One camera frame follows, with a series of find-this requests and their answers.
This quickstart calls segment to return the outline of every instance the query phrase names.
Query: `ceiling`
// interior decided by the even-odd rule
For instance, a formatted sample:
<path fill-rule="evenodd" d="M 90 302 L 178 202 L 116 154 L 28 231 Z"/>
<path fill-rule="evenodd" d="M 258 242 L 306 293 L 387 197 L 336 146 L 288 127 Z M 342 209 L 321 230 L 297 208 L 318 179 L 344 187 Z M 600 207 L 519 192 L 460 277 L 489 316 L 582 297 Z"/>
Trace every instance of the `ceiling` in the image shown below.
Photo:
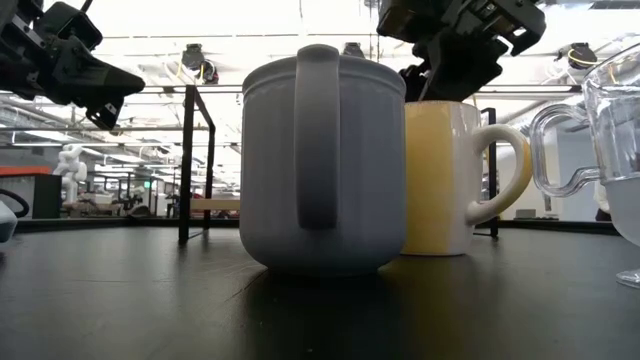
<path fill-rule="evenodd" d="M 84 0 L 65 2 L 79 8 Z M 46 0 L 45 7 L 52 3 Z M 520 56 L 501 58 L 503 74 L 492 84 L 572 84 L 571 77 L 555 76 L 559 74 L 558 67 L 562 68 L 554 63 L 560 48 L 573 42 L 588 42 L 604 59 L 640 41 L 631 35 L 640 33 L 637 21 L 640 11 L 589 10 L 591 6 L 592 2 L 584 1 L 541 5 L 547 17 L 545 36 Z M 359 42 L 369 58 L 394 70 L 419 62 L 411 55 L 411 44 L 376 35 L 377 11 L 365 6 L 364 0 L 95 0 L 88 14 L 104 36 L 94 54 L 143 77 L 148 86 L 194 82 L 188 71 L 178 67 L 181 52 L 190 43 L 203 45 L 207 58 L 216 64 L 223 85 L 240 85 L 256 67 L 294 56 L 300 47 L 312 43 L 342 48 L 345 42 Z M 571 74 L 576 82 L 580 81 L 580 73 Z M 216 177 L 219 181 L 239 184 L 239 147 L 232 145 L 241 142 L 242 95 L 239 86 L 222 90 L 231 91 L 203 94 L 218 129 L 216 142 L 222 145 L 216 149 Z M 120 115 L 120 124 L 122 127 L 180 127 L 184 118 L 183 100 L 180 94 L 131 96 Z M 495 107 L 505 121 L 541 102 L 536 98 L 506 100 L 480 95 L 475 101 L 480 108 Z M 46 100 L 31 105 L 60 118 L 72 117 L 71 107 L 52 106 Z M 199 113 L 195 123 L 206 126 Z M 182 141 L 181 131 L 125 132 L 119 137 L 93 133 L 92 136 L 94 142 Z M 194 134 L 195 143 L 206 144 L 207 138 L 206 131 Z M 181 154 L 179 146 L 166 148 L 173 155 Z M 157 152 L 152 148 L 134 150 L 156 163 L 169 161 L 167 156 L 154 158 Z M 206 147 L 194 148 L 194 156 L 205 159 Z"/>

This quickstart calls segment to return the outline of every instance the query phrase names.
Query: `black table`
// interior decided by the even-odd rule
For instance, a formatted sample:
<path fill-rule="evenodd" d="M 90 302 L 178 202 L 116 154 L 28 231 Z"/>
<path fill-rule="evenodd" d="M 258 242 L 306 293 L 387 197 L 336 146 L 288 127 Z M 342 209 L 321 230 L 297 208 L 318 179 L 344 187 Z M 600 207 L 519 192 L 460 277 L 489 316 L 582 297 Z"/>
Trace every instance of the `black table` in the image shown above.
<path fill-rule="evenodd" d="M 265 271 L 237 230 L 18 235 L 0 245 L 0 359 L 638 359 L 622 238 L 501 230 L 377 276 Z"/>

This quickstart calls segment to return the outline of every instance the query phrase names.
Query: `mug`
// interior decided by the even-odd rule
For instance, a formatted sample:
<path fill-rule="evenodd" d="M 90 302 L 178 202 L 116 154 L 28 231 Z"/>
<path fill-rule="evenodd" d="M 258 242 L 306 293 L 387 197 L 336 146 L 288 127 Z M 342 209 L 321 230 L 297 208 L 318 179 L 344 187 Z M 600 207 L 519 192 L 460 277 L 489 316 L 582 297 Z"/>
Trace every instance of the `mug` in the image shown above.
<path fill-rule="evenodd" d="M 375 272 L 406 236 L 405 84 L 325 45 L 243 83 L 240 237 L 272 270 Z"/>
<path fill-rule="evenodd" d="M 589 182 L 606 189 L 613 226 L 625 239 L 640 246 L 640 44 L 593 67 L 582 83 L 582 106 L 554 104 L 531 122 L 534 182 L 549 196 L 566 197 Z M 568 119 L 587 125 L 596 166 L 575 170 L 569 182 L 558 186 L 547 178 L 545 130 Z M 640 288 L 640 269 L 617 275 L 622 284 Z"/>
<path fill-rule="evenodd" d="M 467 104 L 425 101 L 406 105 L 407 255 L 460 255 L 474 226 L 513 204 L 531 180 L 527 139 L 507 125 L 480 127 Z M 491 143 L 513 146 L 516 170 L 495 198 L 479 203 L 482 155 Z"/>

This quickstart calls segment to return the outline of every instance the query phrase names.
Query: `glass pitcher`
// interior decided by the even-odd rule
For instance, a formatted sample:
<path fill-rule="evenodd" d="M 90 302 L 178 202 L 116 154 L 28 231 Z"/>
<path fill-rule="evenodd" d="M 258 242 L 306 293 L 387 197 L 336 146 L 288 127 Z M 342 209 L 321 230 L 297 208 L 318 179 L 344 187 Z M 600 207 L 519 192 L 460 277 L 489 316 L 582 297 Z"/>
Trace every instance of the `glass pitcher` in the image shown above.
<path fill-rule="evenodd" d="M 640 246 L 640 44 L 591 70 L 582 92 L 584 108 L 552 105 L 533 119 L 534 182 L 547 195 L 566 197 L 589 182 L 600 181 L 613 225 Z M 579 168 L 569 183 L 556 186 L 547 178 L 543 137 L 546 129 L 567 118 L 589 125 L 598 166 Z M 640 269 L 622 272 L 618 280 L 640 288 Z"/>

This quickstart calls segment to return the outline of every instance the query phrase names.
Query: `white mug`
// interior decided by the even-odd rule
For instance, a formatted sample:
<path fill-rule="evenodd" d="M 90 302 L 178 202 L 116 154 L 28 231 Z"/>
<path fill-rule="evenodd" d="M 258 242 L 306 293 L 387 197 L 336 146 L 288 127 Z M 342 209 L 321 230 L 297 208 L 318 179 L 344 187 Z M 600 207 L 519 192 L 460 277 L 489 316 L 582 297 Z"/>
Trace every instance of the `white mug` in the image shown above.
<path fill-rule="evenodd" d="M 243 84 L 240 237 L 271 270 L 375 272 L 406 237 L 404 95 L 390 68 L 326 45 Z"/>
<path fill-rule="evenodd" d="M 407 146 L 408 255 L 459 255 L 467 252 L 474 226 L 513 204 L 531 180 L 527 139 L 507 125 L 480 127 L 480 111 L 449 101 L 405 107 Z M 511 182 L 493 199 L 479 203 L 482 154 L 506 140 L 516 154 Z"/>

